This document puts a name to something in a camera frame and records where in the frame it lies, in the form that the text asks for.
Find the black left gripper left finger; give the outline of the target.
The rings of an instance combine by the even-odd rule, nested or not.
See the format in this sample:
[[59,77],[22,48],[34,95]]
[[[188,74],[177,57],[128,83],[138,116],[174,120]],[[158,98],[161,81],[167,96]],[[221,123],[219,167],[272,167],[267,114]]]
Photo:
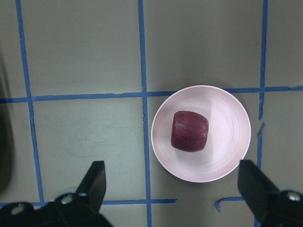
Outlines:
[[79,184],[76,194],[79,195],[95,213],[99,213],[105,193],[105,162],[94,161]]

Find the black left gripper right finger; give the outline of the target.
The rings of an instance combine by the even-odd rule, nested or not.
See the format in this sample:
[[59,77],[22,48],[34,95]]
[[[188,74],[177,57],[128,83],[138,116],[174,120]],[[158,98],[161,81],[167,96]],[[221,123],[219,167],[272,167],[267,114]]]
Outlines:
[[263,219],[280,190],[251,161],[241,160],[238,172],[238,190],[257,219]]

